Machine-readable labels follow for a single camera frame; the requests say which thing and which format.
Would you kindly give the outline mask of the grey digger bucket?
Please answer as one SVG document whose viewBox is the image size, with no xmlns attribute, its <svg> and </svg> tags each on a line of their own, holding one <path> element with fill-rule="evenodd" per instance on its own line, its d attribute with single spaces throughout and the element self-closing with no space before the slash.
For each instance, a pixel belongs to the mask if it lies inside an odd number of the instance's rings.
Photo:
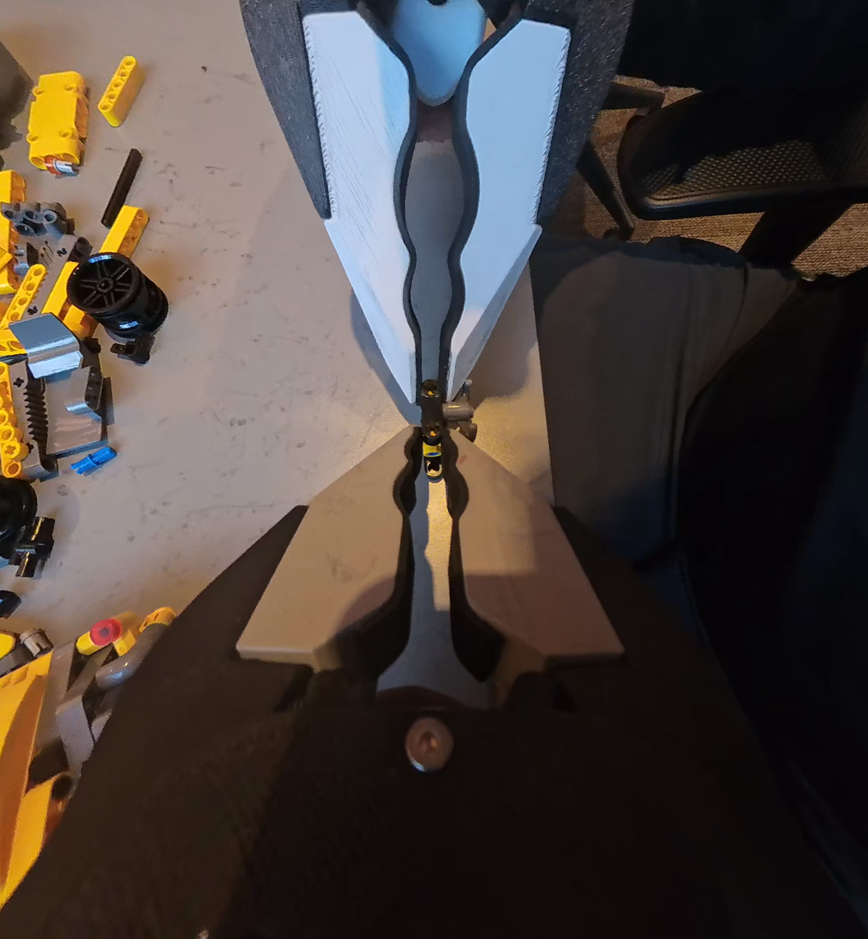
<svg viewBox="0 0 868 939">
<path fill-rule="evenodd" d="M 56 316 L 12 327 L 24 348 L 9 365 L 18 429 L 29 454 L 22 475 L 34 482 L 58 475 L 60 458 L 90 452 L 107 440 L 104 375 L 95 340 L 79 340 Z"/>
</svg>

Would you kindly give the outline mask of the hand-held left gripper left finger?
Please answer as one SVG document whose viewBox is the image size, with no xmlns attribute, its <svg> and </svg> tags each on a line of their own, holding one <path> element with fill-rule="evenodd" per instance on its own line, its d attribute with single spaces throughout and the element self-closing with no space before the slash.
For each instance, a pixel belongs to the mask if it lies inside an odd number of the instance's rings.
<svg viewBox="0 0 868 939">
<path fill-rule="evenodd" d="M 401 431 L 307 506 L 238 642 L 245 660 L 377 680 L 404 651 L 421 433 Z"/>
</svg>

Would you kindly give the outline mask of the dark grey claw connector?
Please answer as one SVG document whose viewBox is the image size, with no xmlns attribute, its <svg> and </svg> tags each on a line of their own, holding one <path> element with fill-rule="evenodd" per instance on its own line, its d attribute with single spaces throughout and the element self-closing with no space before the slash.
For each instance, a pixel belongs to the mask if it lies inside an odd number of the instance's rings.
<svg viewBox="0 0 868 939">
<path fill-rule="evenodd" d="M 456 396 L 442 407 L 443 422 L 451 430 L 461 434 L 466 440 L 475 442 L 478 427 L 474 418 L 471 401 L 471 380 L 466 380 Z"/>
</svg>

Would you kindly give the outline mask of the short yellow holed beam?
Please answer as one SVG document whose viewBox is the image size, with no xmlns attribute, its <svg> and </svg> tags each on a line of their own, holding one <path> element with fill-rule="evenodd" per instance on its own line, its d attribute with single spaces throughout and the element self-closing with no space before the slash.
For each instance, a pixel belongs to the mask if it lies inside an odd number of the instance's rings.
<svg viewBox="0 0 868 939">
<path fill-rule="evenodd" d="M 112 128 L 125 122 L 145 79 L 146 73 L 136 57 L 127 55 L 121 59 L 98 103 L 100 115 Z"/>
</svg>

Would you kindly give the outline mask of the long yellow holed beam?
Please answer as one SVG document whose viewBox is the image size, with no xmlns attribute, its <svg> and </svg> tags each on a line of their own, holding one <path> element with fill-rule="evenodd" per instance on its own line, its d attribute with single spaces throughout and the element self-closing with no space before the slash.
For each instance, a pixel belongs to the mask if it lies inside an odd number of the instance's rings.
<svg viewBox="0 0 868 939">
<path fill-rule="evenodd" d="M 120 253 L 130 259 L 141 240 L 149 217 L 146 210 L 133 205 L 123 205 L 113 225 L 100 244 L 98 252 Z M 67 299 L 67 281 L 78 261 L 66 261 L 57 272 L 57 277 L 50 288 L 43 289 L 41 312 L 52 313 L 65 319 L 69 309 Z"/>
</svg>

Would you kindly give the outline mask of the black office chair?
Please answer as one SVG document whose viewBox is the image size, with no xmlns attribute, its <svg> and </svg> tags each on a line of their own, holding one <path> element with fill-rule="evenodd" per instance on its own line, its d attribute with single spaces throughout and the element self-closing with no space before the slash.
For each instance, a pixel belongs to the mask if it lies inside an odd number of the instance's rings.
<svg viewBox="0 0 868 939">
<path fill-rule="evenodd" d="M 660 109 L 664 100 L 665 91 L 661 89 L 642 88 L 614 80 L 605 95 L 601 111 L 635 110 L 648 113 Z M 635 227 L 628 208 L 590 139 L 579 155 L 577 171 L 613 220 L 615 229 L 611 236 L 623 241 L 630 240 Z"/>
</svg>

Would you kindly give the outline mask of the black axle rod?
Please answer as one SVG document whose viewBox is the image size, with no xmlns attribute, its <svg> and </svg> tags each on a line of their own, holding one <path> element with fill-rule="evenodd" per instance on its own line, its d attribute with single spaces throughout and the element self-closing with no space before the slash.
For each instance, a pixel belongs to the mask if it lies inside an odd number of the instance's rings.
<svg viewBox="0 0 868 939">
<path fill-rule="evenodd" d="M 101 216 L 100 223 L 106 229 L 110 229 L 114 225 L 122 207 L 126 204 L 127 198 L 131 192 L 142 161 L 143 155 L 141 151 L 136 148 L 132 148 L 129 151 L 127 158 L 125 159 L 124 165 L 116 182 L 114 183 L 114 186 L 111 190 L 111 195 Z"/>
</svg>

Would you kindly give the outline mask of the person's leg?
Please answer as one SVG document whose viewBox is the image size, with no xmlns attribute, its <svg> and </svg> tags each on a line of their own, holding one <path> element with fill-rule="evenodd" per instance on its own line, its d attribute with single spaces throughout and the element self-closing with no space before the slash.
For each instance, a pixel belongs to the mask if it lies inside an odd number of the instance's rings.
<svg viewBox="0 0 868 939">
<path fill-rule="evenodd" d="M 530 270 L 557 506 L 656 568 L 675 539 L 686 415 L 800 278 L 680 237 L 545 235 Z"/>
</svg>

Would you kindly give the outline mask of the grey desk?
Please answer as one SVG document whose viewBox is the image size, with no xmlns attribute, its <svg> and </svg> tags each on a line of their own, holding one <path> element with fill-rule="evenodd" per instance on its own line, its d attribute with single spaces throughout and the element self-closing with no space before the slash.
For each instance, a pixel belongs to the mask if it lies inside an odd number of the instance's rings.
<svg viewBox="0 0 868 939">
<path fill-rule="evenodd" d="M 419 391 L 442 386 L 442 325 L 451 303 L 448 252 L 459 227 L 463 183 L 449 133 L 432 142 L 413 66 L 416 139 L 405 192 L 416 251 L 412 308 L 421 337 L 418 396 L 393 379 L 350 286 L 262 85 L 239 2 L 0 2 L 0 39 L 31 53 L 35 78 L 78 70 L 111 78 L 131 53 L 146 89 L 118 129 L 88 131 L 79 177 L 86 190 L 128 144 L 146 156 L 134 206 L 149 217 L 134 264 L 166 295 L 169 315 L 149 364 L 111 374 L 111 447 L 117 458 L 89 476 L 73 471 L 39 490 L 37 516 L 54 519 L 54 548 L 41 579 L 5 584 L 22 598 L 0 631 L 42 630 L 55 646 L 95 623 L 156 607 L 186 606 L 292 509 L 311 500 L 401 431 L 421 429 Z M 521 303 L 530 343 L 508 359 L 504 380 L 537 359 L 525 264 L 472 372 L 503 319 Z M 412 537 L 451 544 L 443 476 L 421 468 Z M 413 545 L 412 604 L 429 570 Z M 418 686 L 487 707 L 494 685 L 460 664 L 448 613 L 417 616 L 381 688 Z"/>
</svg>

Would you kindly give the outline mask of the dark grey joint connector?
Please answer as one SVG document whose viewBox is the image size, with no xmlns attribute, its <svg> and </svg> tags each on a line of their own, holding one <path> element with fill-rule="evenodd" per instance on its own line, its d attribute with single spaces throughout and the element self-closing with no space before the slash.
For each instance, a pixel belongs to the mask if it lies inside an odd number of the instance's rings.
<svg viewBox="0 0 868 939">
<path fill-rule="evenodd" d="M 1 203 L 0 214 L 23 238 L 58 239 L 75 230 L 74 220 L 60 203 Z"/>
</svg>

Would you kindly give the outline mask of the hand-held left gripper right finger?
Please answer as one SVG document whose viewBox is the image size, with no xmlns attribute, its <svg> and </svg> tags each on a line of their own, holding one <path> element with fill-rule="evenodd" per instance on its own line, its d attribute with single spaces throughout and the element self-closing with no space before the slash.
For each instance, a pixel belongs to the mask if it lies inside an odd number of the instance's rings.
<svg viewBox="0 0 868 939">
<path fill-rule="evenodd" d="M 451 642 L 478 682 L 615 661 L 624 647 L 550 504 L 463 436 L 443 440 Z"/>
</svg>

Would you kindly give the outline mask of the black spoked wheel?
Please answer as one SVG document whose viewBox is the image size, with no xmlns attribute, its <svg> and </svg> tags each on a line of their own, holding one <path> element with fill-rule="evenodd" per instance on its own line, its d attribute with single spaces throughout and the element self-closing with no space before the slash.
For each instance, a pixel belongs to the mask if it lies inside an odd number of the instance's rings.
<svg viewBox="0 0 868 939">
<path fill-rule="evenodd" d="M 168 315 L 165 293 L 119 252 L 95 253 L 77 264 L 66 291 L 72 306 L 122 338 L 154 335 Z"/>
</svg>

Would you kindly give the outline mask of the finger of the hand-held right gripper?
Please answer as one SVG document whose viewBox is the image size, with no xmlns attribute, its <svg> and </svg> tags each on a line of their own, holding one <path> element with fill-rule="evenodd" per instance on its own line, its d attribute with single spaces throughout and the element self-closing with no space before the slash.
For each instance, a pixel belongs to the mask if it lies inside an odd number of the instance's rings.
<svg viewBox="0 0 868 939">
<path fill-rule="evenodd" d="M 412 64 L 366 8 L 302 15 L 328 193 L 325 228 L 393 379 L 418 396 L 416 251 L 405 192 L 417 124 Z"/>
<path fill-rule="evenodd" d="M 542 232 L 538 208 L 570 43 L 567 27 L 520 17 L 479 46 L 455 89 L 463 208 L 448 252 L 445 391 L 469 377 Z"/>
</svg>

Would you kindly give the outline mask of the yellow motor block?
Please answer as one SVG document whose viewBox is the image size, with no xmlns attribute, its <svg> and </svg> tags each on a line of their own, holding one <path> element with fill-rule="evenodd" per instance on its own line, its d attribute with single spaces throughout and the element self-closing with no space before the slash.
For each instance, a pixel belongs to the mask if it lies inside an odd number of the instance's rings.
<svg viewBox="0 0 868 939">
<path fill-rule="evenodd" d="M 26 133 L 29 161 L 56 177 L 75 177 L 88 137 L 84 77 L 74 70 L 42 74 L 32 95 Z"/>
</svg>

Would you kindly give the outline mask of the yellow toy vehicle assembly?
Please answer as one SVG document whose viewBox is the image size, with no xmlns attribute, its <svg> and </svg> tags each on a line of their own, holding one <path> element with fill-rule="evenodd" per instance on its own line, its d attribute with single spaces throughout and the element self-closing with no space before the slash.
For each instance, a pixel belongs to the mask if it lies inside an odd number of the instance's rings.
<svg viewBox="0 0 868 939">
<path fill-rule="evenodd" d="M 58 826 L 123 685 L 177 614 L 109 617 L 54 646 L 0 631 L 0 910 Z"/>
</svg>

